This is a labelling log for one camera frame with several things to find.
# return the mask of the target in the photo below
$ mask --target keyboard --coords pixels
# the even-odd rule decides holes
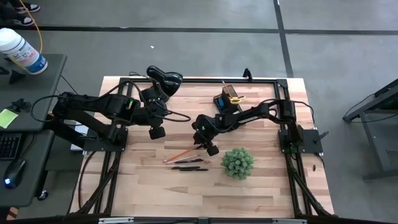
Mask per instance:
[[[22,133],[0,133],[0,161],[13,160],[22,146]]]

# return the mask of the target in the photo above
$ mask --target white bottle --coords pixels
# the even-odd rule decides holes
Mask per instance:
[[[0,29],[0,52],[32,75],[42,73],[47,60],[12,29]]]

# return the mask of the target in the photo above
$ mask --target computer mouse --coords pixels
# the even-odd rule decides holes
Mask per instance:
[[[18,187],[22,180],[22,173],[24,172],[26,161],[18,159],[12,161],[4,173],[4,186],[7,189],[14,189]]]

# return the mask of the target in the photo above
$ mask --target yellow cable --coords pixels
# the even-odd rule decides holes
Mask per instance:
[[[40,54],[43,51],[43,39],[42,39],[42,34],[40,33],[40,29],[36,24],[35,19],[33,19],[33,16],[30,14],[29,10],[26,8],[25,4],[22,2],[22,0],[19,0],[19,2],[22,4],[22,6],[24,7],[24,9],[26,10],[26,12],[28,13],[29,17],[33,20],[33,23],[36,26],[37,32],[39,33],[39,38],[40,38]]]

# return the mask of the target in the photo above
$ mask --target wheel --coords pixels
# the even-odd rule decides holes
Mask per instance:
[[[42,195],[40,195],[40,196],[37,198],[37,200],[43,201],[43,200],[45,200],[48,196],[49,196],[49,193],[48,193],[46,190],[43,190],[43,191],[42,191]]]

